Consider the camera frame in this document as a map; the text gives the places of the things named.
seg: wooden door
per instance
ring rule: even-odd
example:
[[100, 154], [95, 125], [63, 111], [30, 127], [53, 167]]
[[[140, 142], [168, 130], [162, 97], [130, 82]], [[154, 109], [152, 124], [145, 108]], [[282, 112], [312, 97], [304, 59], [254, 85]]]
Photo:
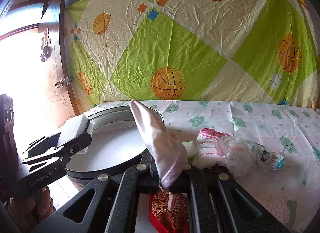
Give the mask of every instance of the wooden door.
[[64, 46], [64, 5], [65, 0], [53, 0], [38, 28], [38, 32], [44, 34], [44, 53], [49, 52], [48, 58], [39, 60], [43, 61], [47, 73], [46, 93], [57, 127], [62, 126], [67, 119], [79, 115], [71, 87], [73, 77], [68, 72]]

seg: bright window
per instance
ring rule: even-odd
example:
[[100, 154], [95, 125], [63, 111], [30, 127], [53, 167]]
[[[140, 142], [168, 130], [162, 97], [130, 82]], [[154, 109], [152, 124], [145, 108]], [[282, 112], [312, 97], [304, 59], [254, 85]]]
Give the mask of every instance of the bright window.
[[9, 11], [0, 20], [0, 36], [10, 31], [37, 24], [41, 21], [44, 3], [26, 5]]
[[18, 153], [57, 130], [46, 93], [46, 66], [40, 59], [42, 37], [35, 28], [0, 40], [0, 95], [13, 99]]

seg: finger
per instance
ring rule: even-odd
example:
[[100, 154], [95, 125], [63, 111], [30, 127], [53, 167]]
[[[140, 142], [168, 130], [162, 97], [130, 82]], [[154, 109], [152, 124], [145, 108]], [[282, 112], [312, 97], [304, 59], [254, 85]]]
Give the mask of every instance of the finger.
[[9, 209], [12, 216], [22, 217], [29, 213], [36, 206], [36, 202], [32, 197], [25, 199], [11, 198], [9, 201]]
[[49, 209], [47, 210], [47, 213], [44, 215], [45, 218], [47, 218], [48, 216], [50, 216], [53, 212], [53, 199], [50, 198], [50, 207]]
[[50, 190], [49, 187], [46, 187], [44, 192], [40, 192], [40, 200], [36, 203], [39, 216], [43, 217], [47, 213], [50, 207], [50, 199]]
[[17, 225], [23, 232], [30, 232], [32, 227], [26, 220], [25, 215], [28, 214], [35, 207], [36, 202], [32, 197], [23, 200], [11, 198], [8, 205], [9, 213]]

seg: human hand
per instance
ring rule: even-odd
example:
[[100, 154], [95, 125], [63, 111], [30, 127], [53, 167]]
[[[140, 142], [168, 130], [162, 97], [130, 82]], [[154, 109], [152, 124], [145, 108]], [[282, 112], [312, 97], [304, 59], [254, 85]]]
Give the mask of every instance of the human hand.
[[10, 199], [8, 211], [12, 216], [14, 223], [22, 232], [31, 232], [37, 225], [37, 222], [35, 219], [32, 219], [33, 217], [30, 214], [35, 206], [39, 214], [39, 222], [43, 221], [55, 211], [48, 187], [44, 187], [40, 190], [39, 198], [36, 200], [34, 200], [33, 197]]

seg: white sponge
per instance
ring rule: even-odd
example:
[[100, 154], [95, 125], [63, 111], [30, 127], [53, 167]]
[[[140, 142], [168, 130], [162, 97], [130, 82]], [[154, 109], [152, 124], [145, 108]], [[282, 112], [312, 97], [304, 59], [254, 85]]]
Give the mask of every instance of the white sponge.
[[[58, 146], [63, 145], [67, 141], [75, 138], [76, 136], [82, 134], [87, 127], [89, 118], [85, 115], [78, 115], [73, 118], [68, 119], [63, 126], [60, 127], [59, 131], [61, 132]], [[87, 129], [87, 133], [92, 136], [93, 133], [94, 122], [90, 121], [90, 124]], [[86, 153], [88, 148], [84, 148], [83, 150], [79, 151], [78, 153]]]

